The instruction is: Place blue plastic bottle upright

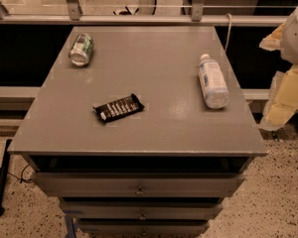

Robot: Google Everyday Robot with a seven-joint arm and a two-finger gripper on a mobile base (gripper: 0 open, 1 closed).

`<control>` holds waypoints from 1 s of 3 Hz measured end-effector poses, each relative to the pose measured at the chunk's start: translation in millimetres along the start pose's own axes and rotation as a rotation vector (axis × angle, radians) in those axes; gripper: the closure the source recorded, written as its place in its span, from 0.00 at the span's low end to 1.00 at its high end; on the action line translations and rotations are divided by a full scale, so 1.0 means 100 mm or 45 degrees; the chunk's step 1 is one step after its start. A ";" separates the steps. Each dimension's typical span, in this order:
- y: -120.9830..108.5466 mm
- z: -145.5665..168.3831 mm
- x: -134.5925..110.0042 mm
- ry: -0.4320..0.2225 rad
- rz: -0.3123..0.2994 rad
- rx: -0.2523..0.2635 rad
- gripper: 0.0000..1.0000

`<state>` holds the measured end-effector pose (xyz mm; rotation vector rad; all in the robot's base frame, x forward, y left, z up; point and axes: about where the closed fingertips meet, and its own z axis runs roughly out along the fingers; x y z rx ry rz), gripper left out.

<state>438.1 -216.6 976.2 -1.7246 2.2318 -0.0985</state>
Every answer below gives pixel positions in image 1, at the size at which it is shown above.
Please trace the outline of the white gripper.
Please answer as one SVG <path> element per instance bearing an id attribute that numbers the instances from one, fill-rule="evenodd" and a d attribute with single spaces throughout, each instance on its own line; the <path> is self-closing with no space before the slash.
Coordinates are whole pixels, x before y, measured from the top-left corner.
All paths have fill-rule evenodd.
<path id="1" fill-rule="evenodd" d="M 259 123 L 263 130 L 277 131 L 298 110 L 298 6 L 285 24 L 262 39 L 259 47 L 270 52 L 280 50 L 281 57 L 293 63 L 289 70 L 277 71 L 272 78 L 269 99 Z"/>

